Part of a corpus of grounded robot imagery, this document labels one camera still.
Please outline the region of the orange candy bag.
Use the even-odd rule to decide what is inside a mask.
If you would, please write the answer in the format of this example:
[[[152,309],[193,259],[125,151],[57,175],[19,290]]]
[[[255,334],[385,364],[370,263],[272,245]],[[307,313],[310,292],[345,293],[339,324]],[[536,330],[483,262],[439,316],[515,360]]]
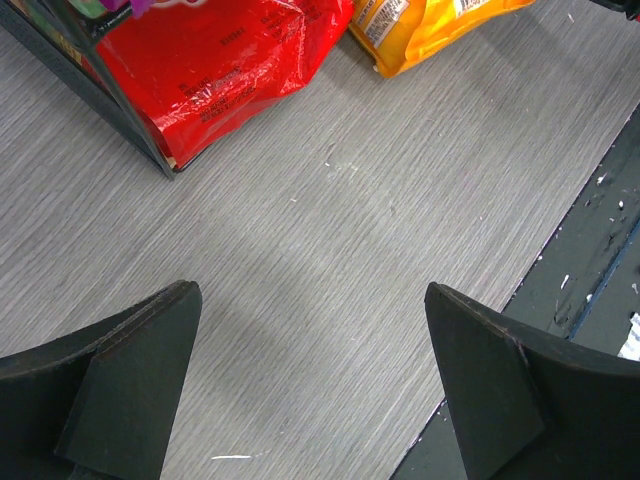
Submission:
[[[532,3],[532,0],[356,1],[349,29],[374,58],[375,71],[391,78],[485,22]]]

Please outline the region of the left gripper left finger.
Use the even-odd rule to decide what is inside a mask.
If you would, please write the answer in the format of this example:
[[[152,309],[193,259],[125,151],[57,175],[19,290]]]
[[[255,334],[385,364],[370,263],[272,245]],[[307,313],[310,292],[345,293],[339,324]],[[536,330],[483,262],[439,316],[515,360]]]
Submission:
[[[201,310],[181,280],[2,358],[2,478],[159,478]]]

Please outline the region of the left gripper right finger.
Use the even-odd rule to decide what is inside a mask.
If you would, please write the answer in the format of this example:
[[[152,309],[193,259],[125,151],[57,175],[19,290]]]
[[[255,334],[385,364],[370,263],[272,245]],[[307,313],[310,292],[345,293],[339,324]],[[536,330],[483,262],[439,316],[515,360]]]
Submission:
[[[436,282],[425,310],[468,478],[638,478],[638,363]]]

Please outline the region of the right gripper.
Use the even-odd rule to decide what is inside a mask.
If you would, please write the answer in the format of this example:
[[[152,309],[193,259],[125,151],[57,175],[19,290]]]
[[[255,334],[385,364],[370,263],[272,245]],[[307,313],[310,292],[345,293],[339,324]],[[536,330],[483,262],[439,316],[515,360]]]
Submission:
[[[627,20],[638,20],[640,0],[591,0],[592,3],[616,13],[622,13]]]

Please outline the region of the red fruit candy bag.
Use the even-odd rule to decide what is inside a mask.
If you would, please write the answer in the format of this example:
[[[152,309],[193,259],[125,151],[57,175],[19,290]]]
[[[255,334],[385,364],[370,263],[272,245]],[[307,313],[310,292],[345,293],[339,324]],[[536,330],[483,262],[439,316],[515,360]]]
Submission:
[[[350,1],[159,1],[97,52],[177,168],[306,87]]]

